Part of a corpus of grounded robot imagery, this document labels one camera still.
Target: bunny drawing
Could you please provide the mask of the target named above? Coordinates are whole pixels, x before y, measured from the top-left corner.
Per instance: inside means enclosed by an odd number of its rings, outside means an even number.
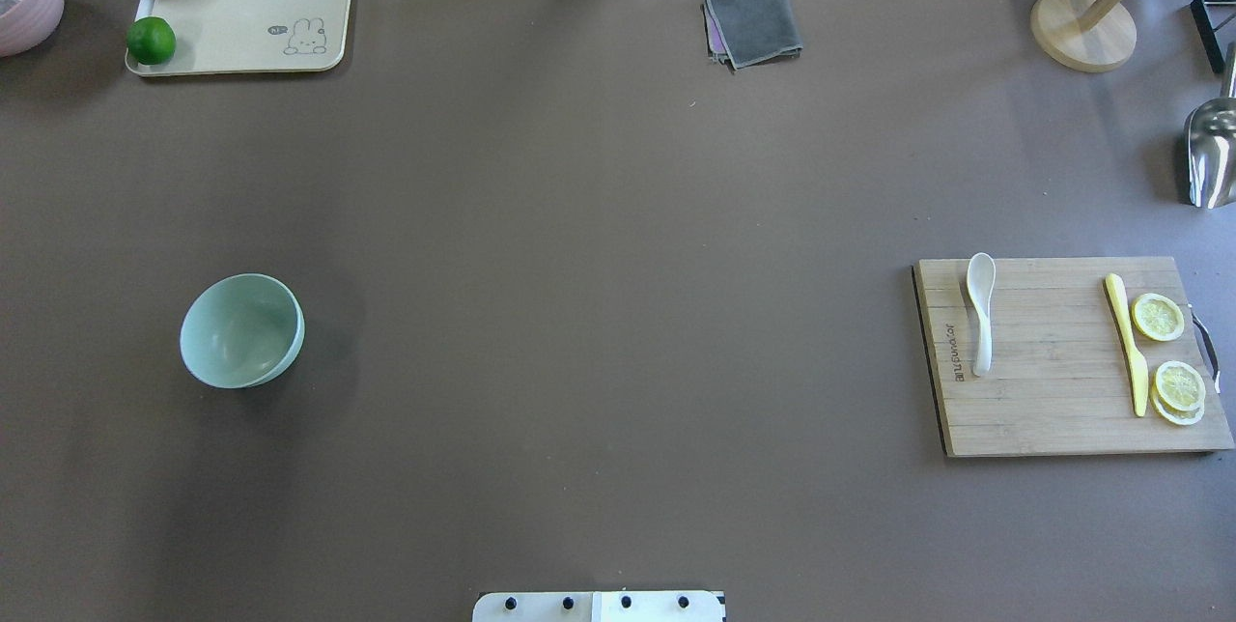
[[[292,36],[283,54],[323,54],[326,52],[326,25],[321,19],[300,19],[292,25]]]

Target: stainless steel ice scoop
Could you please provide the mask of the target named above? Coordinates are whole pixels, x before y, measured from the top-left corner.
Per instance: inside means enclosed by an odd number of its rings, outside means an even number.
[[[1189,113],[1189,200],[1214,209],[1236,200],[1236,42],[1227,48],[1220,98]]]

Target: mint green bowl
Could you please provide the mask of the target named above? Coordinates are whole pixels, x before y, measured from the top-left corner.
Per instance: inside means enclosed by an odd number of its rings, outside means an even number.
[[[283,282],[235,275],[189,307],[180,325],[180,359],[208,386],[250,388],[286,371],[304,339],[304,314]]]

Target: white spoon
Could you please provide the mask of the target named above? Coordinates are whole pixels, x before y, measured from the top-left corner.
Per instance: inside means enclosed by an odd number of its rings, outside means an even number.
[[[991,370],[991,292],[996,288],[996,262],[980,252],[970,258],[965,268],[965,288],[979,314],[979,351],[974,355],[974,375],[983,376]]]

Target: round wooden base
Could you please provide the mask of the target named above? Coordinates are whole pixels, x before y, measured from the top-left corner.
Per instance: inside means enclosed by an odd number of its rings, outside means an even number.
[[[1083,31],[1078,19],[1095,0],[1038,0],[1030,11],[1035,41],[1052,59],[1078,72],[1111,72],[1128,62],[1137,45],[1137,27],[1125,6],[1112,6],[1107,15]]]

